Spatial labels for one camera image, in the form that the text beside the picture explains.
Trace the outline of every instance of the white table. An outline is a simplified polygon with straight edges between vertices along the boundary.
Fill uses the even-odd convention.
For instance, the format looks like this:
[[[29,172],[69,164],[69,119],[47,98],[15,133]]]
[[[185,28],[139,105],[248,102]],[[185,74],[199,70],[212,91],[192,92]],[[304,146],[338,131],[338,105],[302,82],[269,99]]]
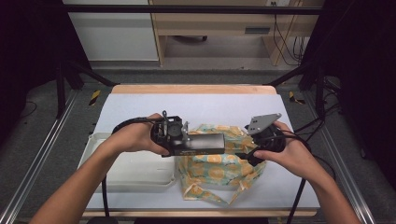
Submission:
[[[290,121],[280,95],[273,87],[250,85],[121,85],[113,89],[97,122],[95,133],[111,133],[120,122],[167,111],[180,116],[191,129],[202,123],[243,128],[251,117],[281,113]],[[182,199],[180,182],[162,191],[111,192],[107,194],[111,216],[127,217],[283,217],[289,214],[301,178],[268,161],[251,189],[231,204]],[[229,192],[216,191],[227,196]],[[307,183],[295,216],[313,216],[318,199]],[[101,193],[94,193],[85,217],[101,216]]]

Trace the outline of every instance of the wrist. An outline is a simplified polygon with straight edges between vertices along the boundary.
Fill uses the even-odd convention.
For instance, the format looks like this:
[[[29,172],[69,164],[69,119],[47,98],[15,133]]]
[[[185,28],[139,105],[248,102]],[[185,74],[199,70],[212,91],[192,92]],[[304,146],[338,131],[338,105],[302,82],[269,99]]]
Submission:
[[[335,185],[334,179],[324,170],[317,172],[314,175],[309,176],[306,179],[314,189],[326,189],[330,186]]]
[[[99,153],[105,159],[115,160],[123,151],[117,149],[116,146],[111,144],[111,141],[106,140],[99,145],[95,152]]]

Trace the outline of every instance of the silver metal plate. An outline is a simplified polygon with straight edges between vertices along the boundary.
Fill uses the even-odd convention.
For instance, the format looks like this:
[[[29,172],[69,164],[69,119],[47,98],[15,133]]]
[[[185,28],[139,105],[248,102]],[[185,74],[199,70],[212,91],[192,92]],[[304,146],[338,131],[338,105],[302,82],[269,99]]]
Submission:
[[[250,135],[260,133],[280,117],[282,117],[280,113],[253,117],[248,125],[247,133]]]

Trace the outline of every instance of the patterned fabric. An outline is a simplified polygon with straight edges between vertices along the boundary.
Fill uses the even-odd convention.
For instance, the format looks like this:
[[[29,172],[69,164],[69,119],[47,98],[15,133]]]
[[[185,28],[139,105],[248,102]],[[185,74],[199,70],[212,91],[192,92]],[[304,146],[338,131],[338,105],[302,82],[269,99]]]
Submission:
[[[209,200],[231,204],[244,190],[249,189],[262,174],[266,162],[253,167],[240,160],[235,153],[249,153],[256,147],[253,139],[235,126],[203,124],[190,134],[224,133],[225,153],[221,155],[198,155],[177,157],[181,175],[184,200]],[[202,184],[238,187],[229,202],[221,199]]]

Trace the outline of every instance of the black cable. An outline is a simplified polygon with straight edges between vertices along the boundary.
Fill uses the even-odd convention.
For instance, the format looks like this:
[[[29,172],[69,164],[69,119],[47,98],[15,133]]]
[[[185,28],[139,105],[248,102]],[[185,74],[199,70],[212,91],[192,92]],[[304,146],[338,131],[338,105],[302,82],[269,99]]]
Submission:
[[[277,32],[279,33],[279,36],[280,36],[280,38],[282,39],[282,42],[283,42],[283,44],[285,45],[285,48],[286,48],[286,50],[288,51],[289,56],[290,56],[294,61],[298,62],[298,61],[293,57],[293,55],[290,53],[290,50],[289,50],[289,48],[288,48],[288,43],[286,42],[286,38],[283,37],[282,33],[280,33],[279,27],[277,26],[276,14],[275,14],[274,16],[275,16],[275,27],[276,27],[276,30],[277,30]]]
[[[274,32],[273,32],[273,39],[274,39],[274,43],[275,43],[275,46],[276,46],[276,48],[277,48],[277,50],[279,50],[279,53],[280,53],[280,56],[282,56],[282,59],[283,59],[283,61],[285,62],[285,64],[287,64],[287,65],[298,65],[298,64],[292,64],[292,63],[288,63],[287,61],[286,61],[286,59],[285,59],[285,56],[283,55],[283,53],[282,53],[282,50],[280,49],[280,47],[279,47],[279,45],[277,44],[277,42],[276,42],[276,39],[275,39],[275,32],[276,32],[276,28],[277,28],[277,21],[276,21],[276,14],[274,15]]]
[[[102,198],[103,198],[103,207],[105,209],[105,216],[110,217],[110,212],[108,210],[108,203],[107,203],[106,175],[105,178],[103,178],[102,180]]]
[[[166,117],[166,112],[163,112],[163,118],[161,119],[165,119],[168,120],[168,117]],[[161,119],[148,119],[148,118],[134,118],[134,119],[127,119],[124,122],[120,123],[119,125],[117,125],[114,129],[113,132],[111,134],[116,133],[117,131],[119,131],[121,128],[128,126],[130,124],[133,123],[154,123],[155,121],[161,120]],[[103,178],[102,180],[102,198],[103,198],[103,207],[105,210],[105,215],[106,217],[110,217],[110,212],[108,209],[108,203],[107,203],[107,187],[106,187],[107,183],[106,183],[106,175],[105,178]]]
[[[306,180],[304,178],[302,178],[301,182],[300,182],[300,187],[297,190],[296,198],[294,199],[293,206],[290,209],[290,213],[289,213],[289,216],[288,216],[288,221],[286,222],[287,224],[290,224],[291,220],[294,217],[294,213],[297,210],[298,202],[300,201],[301,195],[303,194],[303,189],[304,189],[305,183],[306,183]]]
[[[311,135],[306,138],[305,141],[309,141],[309,139],[311,139],[314,136],[314,134],[323,126],[323,124],[324,124],[324,120],[320,122],[320,124],[315,128],[315,130],[311,133]]]
[[[303,127],[299,128],[299,129],[296,129],[294,132],[295,132],[295,133],[298,133],[298,132],[300,132],[300,131],[306,129],[307,127],[313,125],[313,124],[314,124],[315,122],[317,122],[318,120],[321,120],[321,118],[316,118],[316,119],[314,119],[314,120],[311,120],[309,123],[305,124]]]
[[[318,160],[320,160],[320,161],[323,161],[323,162],[332,170],[332,179],[333,179],[334,181],[336,181],[336,180],[337,180],[337,176],[336,176],[336,173],[335,173],[334,168],[330,165],[330,163],[327,162],[325,159],[323,159],[323,158],[317,156],[317,155],[314,155],[314,154],[312,154],[312,155],[313,155],[316,159],[318,159]]]
[[[25,115],[22,115],[22,116],[20,116],[20,119],[28,117],[29,115],[33,114],[33,113],[35,112],[35,110],[37,109],[37,104],[36,104],[35,102],[32,102],[32,101],[26,101],[26,104],[33,104],[35,108],[33,108],[33,110],[32,110],[32,111],[30,111],[29,113],[27,113],[27,114],[25,114]]]
[[[298,64],[300,65],[301,62],[303,61],[303,56],[304,56],[303,52],[304,52],[304,40],[305,40],[305,37],[304,36],[300,37],[301,38],[301,40],[300,40],[300,49],[299,49],[299,53],[296,53],[295,52],[295,48],[296,48],[296,43],[297,43],[297,39],[298,38],[299,38],[298,36],[294,37],[293,55],[297,59]]]

